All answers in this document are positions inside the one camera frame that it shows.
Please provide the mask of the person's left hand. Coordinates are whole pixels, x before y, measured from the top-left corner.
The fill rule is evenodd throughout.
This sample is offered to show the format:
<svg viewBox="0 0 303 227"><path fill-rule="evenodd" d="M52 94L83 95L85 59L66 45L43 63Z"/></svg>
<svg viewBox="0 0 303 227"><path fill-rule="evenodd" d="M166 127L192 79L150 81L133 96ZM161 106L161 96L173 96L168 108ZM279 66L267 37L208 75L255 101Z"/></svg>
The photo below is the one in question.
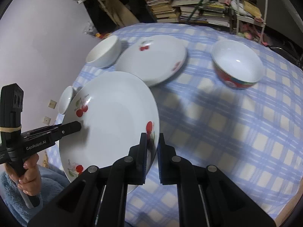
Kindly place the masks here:
<svg viewBox="0 0 303 227"><path fill-rule="evenodd" d="M8 163L4 164L4 168L10 179L17 183L17 187L29 196L36 196L41 191L42 181L38 169L39 155L36 153L30 156L23 165L26 170L24 175L18 176L16 171Z"/></svg>

